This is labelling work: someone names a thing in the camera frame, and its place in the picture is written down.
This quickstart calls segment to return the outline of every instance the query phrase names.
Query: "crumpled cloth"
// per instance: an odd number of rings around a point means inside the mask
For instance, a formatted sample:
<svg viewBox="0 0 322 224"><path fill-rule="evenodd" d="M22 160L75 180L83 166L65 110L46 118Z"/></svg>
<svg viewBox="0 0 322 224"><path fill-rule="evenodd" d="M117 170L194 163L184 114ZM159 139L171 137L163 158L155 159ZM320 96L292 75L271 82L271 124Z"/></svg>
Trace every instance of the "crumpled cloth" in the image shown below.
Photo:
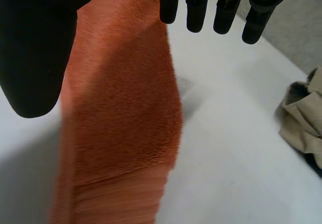
<svg viewBox="0 0 322 224"><path fill-rule="evenodd" d="M313 154L322 169L322 67L315 69L307 82L291 84L282 108L287 115L280 135L298 151Z"/></svg>

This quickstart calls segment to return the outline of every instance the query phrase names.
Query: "towel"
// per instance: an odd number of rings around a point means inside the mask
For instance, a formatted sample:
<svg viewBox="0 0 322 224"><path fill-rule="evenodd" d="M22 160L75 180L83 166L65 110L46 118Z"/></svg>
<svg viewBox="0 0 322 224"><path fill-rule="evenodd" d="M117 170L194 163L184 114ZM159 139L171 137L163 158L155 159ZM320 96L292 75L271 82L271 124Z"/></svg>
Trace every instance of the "towel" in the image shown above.
<svg viewBox="0 0 322 224"><path fill-rule="evenodd" d="M321 173L322 67L315 69L306 83L294 82L283 99L282 107L287 115L280 130L281 136L298 151L309 154L306 158L308 163L315 161L313 168Z"/></svg>
<svg viewBox="0 0 322 224"><path fill-rule="evenodd" d="M49 223L154 223L182 125L158 0L92 0L78 11L61 100Z"/></svg>

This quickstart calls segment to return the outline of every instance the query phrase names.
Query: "robotic hand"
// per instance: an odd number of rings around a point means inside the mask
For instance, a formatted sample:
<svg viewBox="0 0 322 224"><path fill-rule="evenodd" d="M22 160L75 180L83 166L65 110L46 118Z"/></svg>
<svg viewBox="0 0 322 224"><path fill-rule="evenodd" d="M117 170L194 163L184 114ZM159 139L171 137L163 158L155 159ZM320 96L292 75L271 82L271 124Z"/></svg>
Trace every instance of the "robotic hand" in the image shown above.
<svg viewBox="0 0 322 224"><path fill-rule="evenodd" d="M0 0L0 85L13 109L31 118L56 104L75 37L77 10L90 0ZM199 32L208 0L186 0L187 28ZM256 43L283 0L250 0L243 33ZM218 0L214 30L229 31L240 0ZM160 18L175 20L178 0L160 0Z"/></svg>
<svg viewBox="0 0 322 224"><path fill-rule="evenodd" d="M255 44L272 15L275 7L283 0L250 0L251 10L246 18L243 41ZM187 28L191 32L202 29L207 0L186 0ZM226 34L235 18L240 0L218 0L213 29L218 34ZM171 24L176 18L178 0L160 0L160 18L166 24Z"/></svg>

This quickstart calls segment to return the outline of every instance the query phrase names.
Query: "orange towel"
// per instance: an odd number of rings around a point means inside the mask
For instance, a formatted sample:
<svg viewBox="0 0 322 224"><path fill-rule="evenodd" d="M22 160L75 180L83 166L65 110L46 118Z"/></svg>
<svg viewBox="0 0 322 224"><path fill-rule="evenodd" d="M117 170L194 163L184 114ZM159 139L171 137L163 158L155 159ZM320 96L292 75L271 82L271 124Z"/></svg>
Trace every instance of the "orange towel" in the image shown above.
<svg viewBox="0 0 322 224"><path fill-rule="evenodd" d="M182 123L158 11L158 0L79 10L51 224L154 223Z"/></svg>

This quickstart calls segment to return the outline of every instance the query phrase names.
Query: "white table surface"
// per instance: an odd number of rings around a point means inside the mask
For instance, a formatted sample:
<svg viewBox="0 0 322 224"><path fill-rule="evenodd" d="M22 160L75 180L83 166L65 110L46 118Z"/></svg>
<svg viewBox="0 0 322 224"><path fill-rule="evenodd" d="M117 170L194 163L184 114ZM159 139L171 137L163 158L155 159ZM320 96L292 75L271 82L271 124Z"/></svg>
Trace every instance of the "white table surface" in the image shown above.
<svg viewBox="0 0 322 224"><path fill-rule="evenodd" d="M213 32L216 0L203 30L188 32L184 1L169 35L186 122L156 223L321 223L322 181L278 135L275 116L305 75L264 39L242 43L239 18L227 35ZM0 92L0 223L45 223L59 111L23 119Z"/></svg>
<svg viewBox="0 0 322 224"><path fill-rule="evenodd" d="M203 30L188 32L184 1L169 35L187 119L156 223L322 223L322 181L279 136L275 114L305 75L266 40L244 44L239 18L216 34L217 0Z"/></svg>

